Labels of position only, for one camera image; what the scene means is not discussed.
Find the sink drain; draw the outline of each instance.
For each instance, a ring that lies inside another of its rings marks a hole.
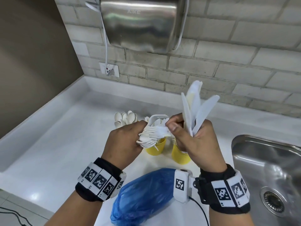
[[[265,186],[261,188],[260,197],[265,207],[271,213],[279,217],[286,216],[287,209],[285,205],[287,201],[278,191]]]
[[[284,212],[284,203],[277,194],[275,194],[271,191],[267,191],[263,194],[263,198],[264,198],[265,203],[273,211],[275,211],[276,213]]]

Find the hand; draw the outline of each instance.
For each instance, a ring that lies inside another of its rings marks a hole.
[[[138,134],[143,131],[146,125],[145,121],[138,121],[111,131],[101,158],[120,170],[126,168],[143,149],[136,141],[139,139]]]
[[[181,151],[188,153],[193,162],[208,172],[224,172],[227,165],[219,148],[211,121],[205,120],[197,134],[192,137],[183,129],[183,116],[172,116],[166,123],[176,137]]]

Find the stainless steel hand dryer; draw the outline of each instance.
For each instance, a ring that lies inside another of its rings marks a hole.
[[[100,0],[111,45],[168,53],[178,43],[185,0]]]

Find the gray wall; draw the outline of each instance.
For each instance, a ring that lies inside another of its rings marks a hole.
[[[83,72],[54,0],[1,0],[0,138]]]
[[[202,98],[301,117],[301,0],[190,0],[176,53],[109,48],[120,78],[99,70],[99,14],[86,0],[55,1],[86,75],[175,93],[198,79]]]

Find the floor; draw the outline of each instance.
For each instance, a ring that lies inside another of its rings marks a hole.
[[[53,215],[53,212],[43,209],[38,205],[35,205],[1,189],[0,207],[17,211],[21,216],[27,218],[32,226],[43,226]],[[12,213],[12,211],[2,208],[0,208],[0,212]],[[25,219],[22,217],[19,218],[22,224],[30,226]],[[0,225],[20,226],[20,223],[15,215],[0,213]]]

